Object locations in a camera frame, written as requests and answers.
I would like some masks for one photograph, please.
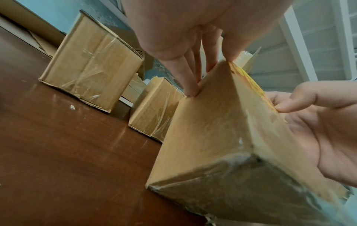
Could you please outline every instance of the wooden table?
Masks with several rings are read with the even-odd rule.
[[[0,28],[0,225],[204,225],[145,190],[160,144],[128,127],[129,108],[39,83],[49,62]]]

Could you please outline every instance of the teal wall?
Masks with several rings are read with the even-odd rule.
[[[129,29],[118,17],[107,9],[99,0],[17,0],[29,10],[68,33],[83,9],[89,15],[106,25]]]

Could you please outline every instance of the wood grain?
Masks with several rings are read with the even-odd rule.
[[[128,127],[129,108],[40,84],[49,61],[0,28],[1,225],[204,225],[145,190],[160,144]]]

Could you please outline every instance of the skin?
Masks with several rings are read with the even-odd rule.
[[[266,95],[322,174],[357,187],[357,82],[300,84]]]
[[[228,61],[273,26],[292,0],[122,0],[128,21],[141,47],[158,59],[196,96],[201,80],[200,45],[206,71],[218,61],[218,38]]]

